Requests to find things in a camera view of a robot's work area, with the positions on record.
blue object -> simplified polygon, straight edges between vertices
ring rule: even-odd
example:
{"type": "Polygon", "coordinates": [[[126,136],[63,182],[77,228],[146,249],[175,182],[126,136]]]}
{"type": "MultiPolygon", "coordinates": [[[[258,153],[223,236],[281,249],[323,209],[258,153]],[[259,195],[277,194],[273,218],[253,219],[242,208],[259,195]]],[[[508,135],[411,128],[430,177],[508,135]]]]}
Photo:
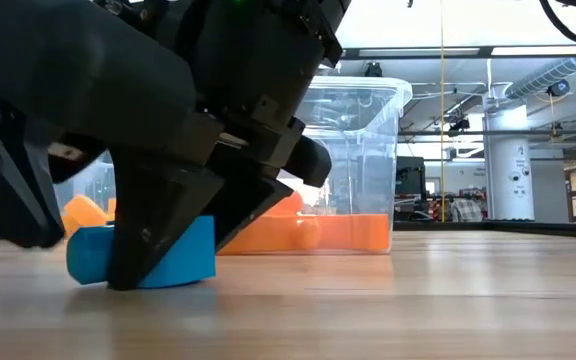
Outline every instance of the blue object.
{"type": "MultiPolygon", "coordinates": [[[[106,281],[113,229],[113,226],[81,228],[68,241],[68,272],[80,284],[106,281]]],[[[215,274],[214,220],[211,216],[202,216],[190,225],[138,287],[153,289],[185,285],[215,274]]]]}

white column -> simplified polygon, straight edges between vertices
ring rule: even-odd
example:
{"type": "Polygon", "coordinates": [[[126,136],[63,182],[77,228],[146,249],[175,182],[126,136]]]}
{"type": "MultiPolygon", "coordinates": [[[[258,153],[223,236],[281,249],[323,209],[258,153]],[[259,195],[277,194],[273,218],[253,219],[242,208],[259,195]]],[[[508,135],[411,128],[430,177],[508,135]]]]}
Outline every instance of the white column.
{"type": "MultiPolygon", "coordinates": [[[[526,105],[487,113],[488,130],[527,130],[526,105]]],[[[527,136],[486,136],[488,195],[493,220],[535,220],[530,167],[530,144],[527,136]]]]}

clear plastic bin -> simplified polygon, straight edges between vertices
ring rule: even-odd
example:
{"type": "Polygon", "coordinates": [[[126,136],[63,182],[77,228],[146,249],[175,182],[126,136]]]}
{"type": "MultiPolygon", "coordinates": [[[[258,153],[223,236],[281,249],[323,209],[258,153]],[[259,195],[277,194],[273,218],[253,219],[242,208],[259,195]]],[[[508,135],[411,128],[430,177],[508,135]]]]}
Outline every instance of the clear plastic bin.
{"type": "MultiPolygon", "coordinates": [[[[325,185],[312,188],[282,172],[279,180],[295,194],[244,229],[220,254],[388,251],[398,120],[411,98],[411,85],[398,79],[315,77],[296,117],[307,125],[304,134],[331,155],[325,185]]],[[[56,191],[69,232],[82,221],[114,219],[114,174],[107,154],[56,191]],[[94,216],[82,218],[79,213],[90,212],[84,209],[95,204],[94,216]]]]}

wooden table surface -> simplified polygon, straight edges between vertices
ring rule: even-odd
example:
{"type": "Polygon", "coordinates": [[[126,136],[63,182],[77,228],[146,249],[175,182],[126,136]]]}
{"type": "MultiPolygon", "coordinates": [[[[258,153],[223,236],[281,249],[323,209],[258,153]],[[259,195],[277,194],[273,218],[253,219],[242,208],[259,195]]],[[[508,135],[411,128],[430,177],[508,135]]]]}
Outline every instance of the wooden table surface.
{"type": "Polygon", "coordinates": [[[0,359],[576,360],[576,239],[397,233],[390,255],[220,257],[126,293],[0,242],[0,359]]]}

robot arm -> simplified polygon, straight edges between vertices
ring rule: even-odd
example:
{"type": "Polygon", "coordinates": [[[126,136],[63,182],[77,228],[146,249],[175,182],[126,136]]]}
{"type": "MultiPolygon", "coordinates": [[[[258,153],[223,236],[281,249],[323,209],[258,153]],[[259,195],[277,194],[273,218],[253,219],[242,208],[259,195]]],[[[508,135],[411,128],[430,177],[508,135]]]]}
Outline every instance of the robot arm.
{"type": "Polygon", "coordinates": [[[109,284],[132,289],[197,216],[220,248],[290,195],[281,169],[320,186],[330,158],[293,114],[349,3],[0,1],[0,235],[56,244],[53,181],[108,149],[109,284]]]}

